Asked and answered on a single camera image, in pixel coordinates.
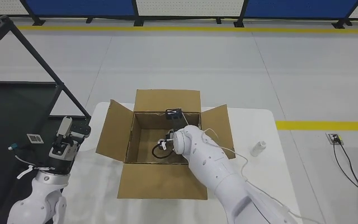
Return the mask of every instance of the cardboard box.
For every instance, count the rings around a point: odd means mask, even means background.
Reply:
[[[207,135],[218,145],[233,149],[227,106],[201,112],[199,91],[137,90],[134,111],[111,100],[96,152],[124,162],[118,198],[208,198],[206,187],[181,155],[172,153],[165,159],[152,155],[157,141],[173,128],[164,112],[174,108],[182,109],[189,124],[215,130],[219,139],[210,131]],[[163,156],[171,149],[157,149],[156,154]],[[232,152],[225,153],[235,158]]]

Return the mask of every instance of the black metal post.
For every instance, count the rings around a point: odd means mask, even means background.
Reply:
[[[81,103],[73,96],[67,86],[61,81],[61,79],[56,75],[56,73],[50,68],[46,61],[41,57],[41,55],[36,51],[36,49],[30,44],[30,42],[25,38],[25,36],[20,32],[20,30],[15,26],[12,20],[9,17],[5,16],[1,18],[3,22],[9,23],[10,31],[15,35],[16,38],[21,42],[21,44],[30,52],[30,54],[40,63],[40,65],[47,71],[47,73],[54,79],[57,85],[62,86],[63,91],[67,96],[72,100],[72,102],[80,109],[80,111],[90,119],[91,116],[81,105]]]
[[[222,23],[221,18],[220,18],[220,17],[217,17],[217,18],[216,18],[216,24],[221,24],[221,23]]]
[[[46,22],[46,20],[40,20],[40,18],[35,16],[34,12],[30,8],[30,6],[27,4],[26,0],[20,0],[20,2],[23,5],[23,7],[26,9],[26,11],[29,13],[32,20],[34,21],[34,24],[32,24],[33,26],[42,26]]]
[[[247,5],[248,5],[248,0],[244,0],[244,3],[242,4],[241,12],[240,12],[240,17],[236,22],[234,22],[235,27],[244,27],[244,23],[242,21],[244,20]]]
[[[0,16],[0,40],[10,31],[10,24],[7,22],[1,22],[7,18],[7,16]]]
[[[133,11],[134,11],[134,25],[133,26],[143,26],[144,25],[144,19],[139,16],[138,6],[136,5],[136,0],[131,0]]]
[[[354,10],[357,8],[358,6],[358,1],[356,1],[356,3],[353,5],[353,7],[348,11],[348,13],[346,14],[346,16],[340,20],[338,20],[338,22],[334,22],[332,23],[333,27],[336,29],[344,29],[345,27],[343,26],[344,24],[347,24],[348,26],[352,26],[351,21],[349,21],[349,17],[351,16],[351,14],[354,12]]]
[[[89,18],[86,19],[86,23],[90,24],[92,22],[92,20],[93,20],[93,17],[89,17]]]

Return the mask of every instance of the white cable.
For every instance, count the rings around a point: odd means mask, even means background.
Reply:
[[[189,125],[189,123],[188,123],[188,121],[186,120],[186,117],[185,117],[185,115],[184,115],[183,111],[181,112],[181,114],[183,115],[183,117],[184,117],[184,119],[185,119],[186,124],[187,124],[187,125]]]
[[[244,176],[244,174],[243,174],[243,170],[244,170],[244,167],[246,166],[246,164],[248,163],[248,159],[247,159],[246,157],[244,157],[244,156],[242,156],[242,155],[236,153],[234,150],[231,150],[231,149],[228,149],[228,148],[225,148],[225,147],[221,147],[221,146],[217,146],[217,145],[214,145],[214,144],[210,144],[209,142],[205,142],[205,141],[204,141],[204,134],[205,134],[205,132],[207,132],[208,130],[211,130],[211,131],[216,135],[216,137],[219,139],[219,136],[215,133],[215,131],[212,130],[211,128],[208,128],[207,130],[205,130],[205,131],[201,134],[201,139],[202,139],[202,141],[203,141],[204,143],[209,144],[209,145],[211,145],[211,146],[214,146],[214,147],[216,147],[216,148],[223,148],[223,149],[225,149],[225,150],[228,150],[228,151],[230,151],[230,152],[233,152],[233,153],[235,153],[236,155],[238,155],[238,156],[240,156],[241,158],[243,158],[243,159],[245,160],[245,163],[244,163],[244,165],[241,167],[240,173],[241,173],[241,176],[242,176],[243,178],[245,178],[245,181],[247,181],[247,178],[246,178],[246,177]]]
[[[15,156],[15,158],[17,158],[18,160],[20,160],[21,162],[24,162],[24,163],[26,163],[26,164],[29,164],[29,165],[32,165],[32,166],[36,166],[35,164],[32,164],[32,163],[30,163],[30,162],[27,162],[27,161],[25,161],[25,160],[20,159],[18,156]]]
[[[318,221],[316,221],[316,220],[313,220],[313,219],[311,219],[311,218],[306,218],[306,217],[299,216],[298,214],[296,214],[296,213],[294,213],[293,211],[291,211],[290,208],[288,208],[287,206],[285,206],[285,205],[284,205],[282,202],[280,202],[278,199],[272,197],[271,195],[269,195],[267,192],[265,192],[265,191],[262,190],[261,188],[259,188],[259,187],[255,186],[254,184],[252,184],[252,183],[247,179],[247,177],[246,177],[245,175],[243,175],[243,169],[244,169],[244,167],[247,165],[248,159],[247,159],[246,157],[244,157],[244,156],[238,154],[238,153],[235,152],[234,150],[231,150],[231,149],[228,149],[228,148],[225,148],[225,147],[222,147],[222,146],[217,146],[217,145],[214,145],[214,144],[210,144],[209,142],[205,141],[205,140],[204,140],[204,134],[205,134],[205,132],[207,132],[208,130],[211,130],[211,131],[216,135],[216,137],[219,139],[219,137],[218,137],[218,135],[215,133],[215,131],[212,130],[211,128],[208,128],[208,129],[206,129],[206,130],[202,133],[202,135],[201,135],[201,139],[202,139],[202,141],[203,141],[204,143],[209,144],[209,145],[211,145],[211,146],[214,146],[214,147],[216,147],[216,148],[222,148],[222,149],[224,149],[224,150],[228,150],[228,151],[233,152],[233,153],[235,153],[236,155],[240,156],[241,158],[245,159],[245,163],[244,163],[244,165],[241,167],[240,173],[241,173],[241,176],[245,179],[245,181],[246,181],[247,183],[249,183],[251,186],[253,186],[253,187],[256,188],[257,190],[259,190],[259,191],[263,192],[264,194],[266,194],[269,198],[271,198],[271,199],[273,199],[274,201],[276,201],[276,202],[277,202],[278,204],[280,204],[282,207],[286,207],[286,208],[288,209],[288,212],[291,213],[294,217],[300,218],[300,219],[302,219],[302,220],[309,220],[309,221],[315,222],[315,223],[317,223],[317,224],[323,224],[323,223],[318,222]]]

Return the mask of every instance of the wire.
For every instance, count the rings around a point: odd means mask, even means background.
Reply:
[[[271,224],[271,222],[269,222],[268,220],[267,220],[267,218],[261,213],[261,211],[257,208],[257,206],[255,205],[255,203],[253,202],[253,201],[251,201],[252,202],[252,204],[255,206],[255,208],[258,210],[258,212],[263,216],[263,218],[268,222],[268,224]]]
[[[344,172],[344,170],[342,169],[340,163],[338,162],[338,159],[337,159],[337,155],[336,155],[336,148],[335,148],[335,143],[333,143],[333,152],[335,153],[335,158],[336,158],[336,161],[337,161],[337,164],[338,166],[340,167],[341,171],[343,172],[343,174],[349,179],[350,182],[352,182],[352,184],[354,184],[354,186],[356,186],[358,188],[358,185],[356,183],[354,183],[352,181],[352,179],[350,179],[347,174]]]
[[[183,112],[181,112],[181,113],[182,113],[182,115],[183,115],[183,117],[185,119],[186,124],[189,125],[188,121],[186,120],[186,117],[185,117],[184,113]]]
[[[347,152],[346,152],[345,148],[343,147],[343,145],[342,145],[340,142],[339,142],[339,144],[340,144],[340,146],[342,147],[343,152],[345,152],[345,154],[346,154],[346,157],[347,157],[348,162],[349,162],[349,167],[351,168],[351,171],[352,171],[352,174],[353,174],[353,176],[354,176],[354,179],[356,179],[356,181],[358,182],[358,179],[357,179],[357,177],[356,177],[356,174],[355,174],[354,171],[353,171],[353,167],[352,167],[351,160],[349,159],[349,156],[347,155]]]
[[[17,155],[15,155],[15,158],[17,158],[19,161],[24,162],[24,163],[26,163],[26,164],[29,164],[29,165],[32,165],[32,166],[36,166],[35,164],[32,164],[32,163],[30,163],[30,162],[27,162],[27,161],[25,161],[25,160],[20,159]]]
[[[246,178],[246,177],[244,176],[244,174],[243,174],[243,170],[244,170],[245,166],[246,166],[247,163],[248,163],[248,159],[247,159],[246,157],[244,157],[244,156],[242,156],[242,155],[236,153],[234,150],[231,150],[231,149],[229,149],[229,148],[225,148],[225,147],[221,147],[221,146],[217,146],[217,145],[215,145],[215,144],[209,143],[207,139],[204,139],[204,134],[205,134],[205,132],[207,132],[208,130],[212,131],[212,132],[216,135],[216,137],[219,139],[219,137],[218,137],[218,135],[215,133],[215,131],[212,130],[211,128],[208,128],[208,129],[206,129],[206,130],[201,134],[201,139],[202,139],[202,141],[203,141],[204,143],[206,143],[206,144],[208,144],[208,145],[211,145],[211,146],[214,146],[214,147],[216,147],[216,148],[223,148],[223,149],[225,149],[225,150],[228,150],[228,151],[230,151],[230,152],[232,152],[232,153],[235,153],[236,155],[240,156],[241,158],[243,158],[243,159],[245,160],[245,163],[244,163],[244,165],[241,167],[240,173],[241,173],[241,176],[242,176],[243,178],[245,178],[245,181],[247,181],[247,178]]]
[[[214,130],[212,130],[211,128],[208,128],[208,129],[206,129],[205,131],[203,131],[203,133],[201,134],[201,139],[202,139],[202,141],[203,141],[204,143],[209,144],[209,145],[211,145],[211,146],[214,146],[214,147],[216,147],[216,148],[222,148],[222,149],[224,149],[224,150],[228,150],[228,151],[233,152],[233,153],[235,153],[236,155],[240,156],[241,158],[245,159],[245,163],[244,163],[244,165],[241,167],[240,173],[241,173],[241,176],[245,179],[245,181],[246,181],[247,183],[249,183],[251,186],[253,186],[253,187],[256,188],[257,190],[259,190],[259,191],[263,192],[264,194],[266,194],[269,198],[271,198],[271,199],[273,199],[274,201],[276,201],[276,202],[277,202],[278,204],[280,204],[282,207],[285,207],[285,208],[288,210],[288,212],[291,213],[294,217],[300,218],[300,219],[302,219],[302,220],[309,220],[309,221],[315,222],[315,223],[317,223],[317,224],[322,224],[321,222],[318,222],[318,221],[313,220],[313,219],[311,219],[311,218],[306,218],[306,217],[303,217],[303,216],[299,216],[298,214],[292,212],[290,208],[288,208],[287,206],[285,206],[285,205],[284,205],[282,202],[280,202],[278,199],[272,197],[271,195],[269,195],[267,192],[265,192],[264,190],[262,190],[262,189],[259,188],[258,186],[255,186],[254,184],[252,184],[252,183],[247,179],[247,177],[243,175],[243,169],[244,169],[245,166],[247,165],[248,159],[247,159],[246,157],[244,157],[244,156],[238,154],[238,153],[235,152],[234,150],[230,150],[230,149],[228,149],[228,148],[225,148],[225,147],[222,147],[222,146],[218,146],[218,145],[214,145],[214,144],[209,143],[207,139],[204,139],[204,134],[205,134],[205,132],[207,132],[208,130],[211,130],[211,131],[216,135],[216,137],[219,138],[218,135],[215,133]]]
[[[159,159],[163,159],[163,158],[168,158],[174,151],[171,150],[170,153],[166,156],[157,156],[155,153],[154,153],[154,150],[156,150],[156,148],[158,148],[159,146],[161,145],[161,143],[155,145],[152,149],[152,155],[155,157],[155,158],[159,158]]]

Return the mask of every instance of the plastic bottle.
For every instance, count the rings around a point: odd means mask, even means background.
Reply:
[[[257,144],[250,150],[250,154],[253,157],[258,156],[266,148],[265,141],[259,141]]]

